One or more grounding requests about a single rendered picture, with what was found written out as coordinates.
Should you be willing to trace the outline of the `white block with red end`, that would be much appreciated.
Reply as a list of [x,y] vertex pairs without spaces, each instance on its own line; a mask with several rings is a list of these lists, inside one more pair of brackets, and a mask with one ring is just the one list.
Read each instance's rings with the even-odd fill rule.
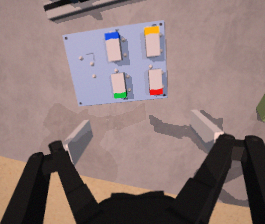
[[163,94],[161,69],[148,70],[150,95]]

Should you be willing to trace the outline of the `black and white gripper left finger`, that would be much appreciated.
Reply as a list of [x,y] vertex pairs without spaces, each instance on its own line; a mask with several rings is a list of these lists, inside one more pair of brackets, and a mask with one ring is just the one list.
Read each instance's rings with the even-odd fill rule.
[[32,154],[0,224],[43,224],[54,172],[59,175],[76,224],[112,224],[74,167],[92,138],[90,120],[84,120],[63,143],[57,140],[48,145],[51,154]]

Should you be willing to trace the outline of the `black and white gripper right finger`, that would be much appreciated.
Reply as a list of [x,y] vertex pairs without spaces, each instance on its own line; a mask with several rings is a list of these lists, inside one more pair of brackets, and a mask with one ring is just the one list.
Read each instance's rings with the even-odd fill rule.
[[232,160],[241,161],[252,224],[265,224],[264,141],[253,135],[238,140],[224,134],[197,109],[191,110],[190,128],[210,152],[155,224],[198,224],[200,219],[209,224]]

